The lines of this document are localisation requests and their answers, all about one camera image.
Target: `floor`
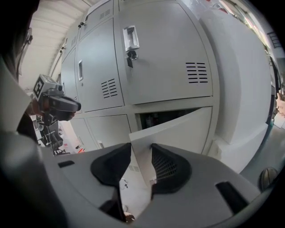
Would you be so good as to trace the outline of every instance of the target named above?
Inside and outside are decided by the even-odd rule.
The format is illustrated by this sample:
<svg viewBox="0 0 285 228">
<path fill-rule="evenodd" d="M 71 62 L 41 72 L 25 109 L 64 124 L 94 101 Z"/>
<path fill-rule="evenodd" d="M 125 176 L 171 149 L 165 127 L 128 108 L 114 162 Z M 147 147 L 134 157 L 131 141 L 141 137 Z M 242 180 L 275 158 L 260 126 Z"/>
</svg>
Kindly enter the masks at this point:
<svg viewBox="0 0 285 228">
<path fill-rule="evenodd" d="M 257 186 L 259 175 L 263 169 L 273 167 L 280 171 L 285 164 L 284 161 L 285 130 L 274 125 L 268 138 L 240 174 Z"/>
</svg>

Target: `ceiling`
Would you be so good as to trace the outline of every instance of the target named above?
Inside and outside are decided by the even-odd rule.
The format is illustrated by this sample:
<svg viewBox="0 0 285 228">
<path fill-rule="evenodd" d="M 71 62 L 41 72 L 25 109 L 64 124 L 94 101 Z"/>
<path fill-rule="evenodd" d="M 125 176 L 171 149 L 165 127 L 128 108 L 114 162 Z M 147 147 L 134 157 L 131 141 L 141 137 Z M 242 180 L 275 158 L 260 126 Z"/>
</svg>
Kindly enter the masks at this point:
<svg viewBox="0 0 285 228">
<path fill-rule="evenodd" d="M 30 92 L 39 74 L 49 75 L 70 26 L 99 0 L 43 0 L 30 27 L 33 40 L 23 59 L 20 86 Z"/>
</svg>

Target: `open cabinet door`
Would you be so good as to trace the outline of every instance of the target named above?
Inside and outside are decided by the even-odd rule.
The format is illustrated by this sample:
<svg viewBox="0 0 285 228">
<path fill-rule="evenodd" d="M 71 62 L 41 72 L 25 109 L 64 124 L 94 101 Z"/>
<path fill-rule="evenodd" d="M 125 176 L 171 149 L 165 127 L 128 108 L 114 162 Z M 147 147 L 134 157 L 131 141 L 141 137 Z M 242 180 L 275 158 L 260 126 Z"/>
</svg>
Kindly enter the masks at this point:
<svg viewBox="0 0 285 228">
<path fill-rule="evenodd" d="M 177 119 L 129 135 L 139 169 L 148 187 L 155 177 L 151 164 L 151 145 L 163 144 L 201 154 L 208 136 L 211 115 L 212 107 L 200 108 Z"/>
</svg>

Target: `equipment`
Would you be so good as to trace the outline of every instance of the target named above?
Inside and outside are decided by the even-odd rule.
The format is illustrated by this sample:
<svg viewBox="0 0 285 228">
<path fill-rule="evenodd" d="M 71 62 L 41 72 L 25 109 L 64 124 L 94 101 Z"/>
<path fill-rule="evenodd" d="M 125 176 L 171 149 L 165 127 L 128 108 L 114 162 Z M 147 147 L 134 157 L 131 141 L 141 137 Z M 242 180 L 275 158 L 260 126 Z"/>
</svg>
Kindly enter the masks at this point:
<svg viewBox="0 0 285 228">
<path fill-rule="evenodd" d="M 33 93 L 43 113 L 43 123 L 50 126 L 56 121 L 70 120 L 70 113 L 81 109 L 81 104 L 64 95 L 62 85 L 51 77 L 40 74 Z"/>
</svg>

